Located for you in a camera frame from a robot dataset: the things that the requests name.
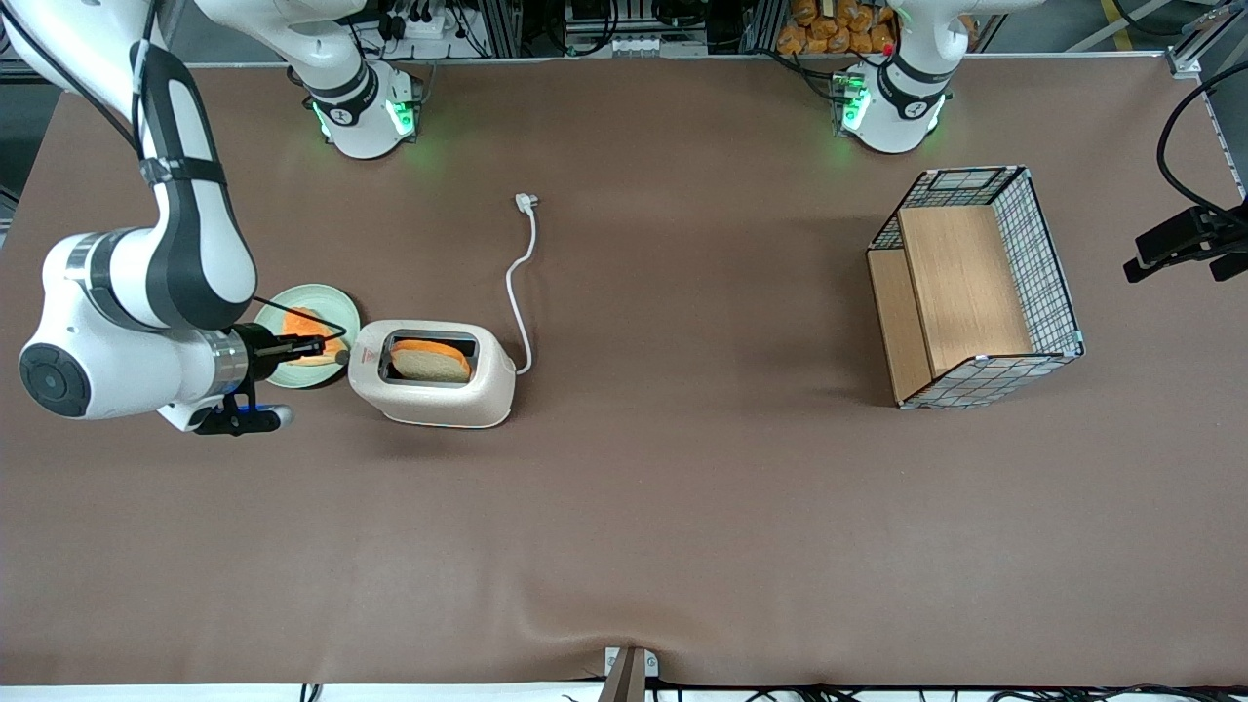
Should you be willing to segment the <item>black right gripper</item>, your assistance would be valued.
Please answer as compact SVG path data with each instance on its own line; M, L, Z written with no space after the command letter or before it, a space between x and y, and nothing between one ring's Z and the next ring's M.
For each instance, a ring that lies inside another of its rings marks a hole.
M322 363L326 339L321 336L277 336L262 324L232 326L245 344L247 368L238 387L268 378L280 363Z

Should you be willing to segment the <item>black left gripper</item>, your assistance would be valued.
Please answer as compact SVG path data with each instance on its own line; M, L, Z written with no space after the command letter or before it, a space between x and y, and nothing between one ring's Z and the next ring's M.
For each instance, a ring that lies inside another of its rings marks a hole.
M1209 250L1208 267L1217 284L1247 272L1247 199L1231 209L1236 224L1221 225L1221 231ZM1154 225L1134 240L1136 257L1122 266L1127 284L1141 284L1159 269L1174 261L1191 261L1207 254L1206 244L1216 234L1209 212L1203 206L1191 206L1181 214Z

